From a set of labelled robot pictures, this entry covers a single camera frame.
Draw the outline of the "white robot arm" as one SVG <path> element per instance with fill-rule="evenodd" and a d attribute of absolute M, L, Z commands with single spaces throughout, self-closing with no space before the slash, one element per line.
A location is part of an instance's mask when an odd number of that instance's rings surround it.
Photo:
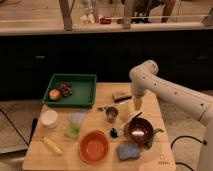
<path fill-rule="evenodd" d="M 157 76 L 158 65 L 147 60 L 129 71 L 131 92 L 141 99 L 147 90 L 191 114 L 205 126 L 197 171 L 213 171 L 213 97 Z"/>

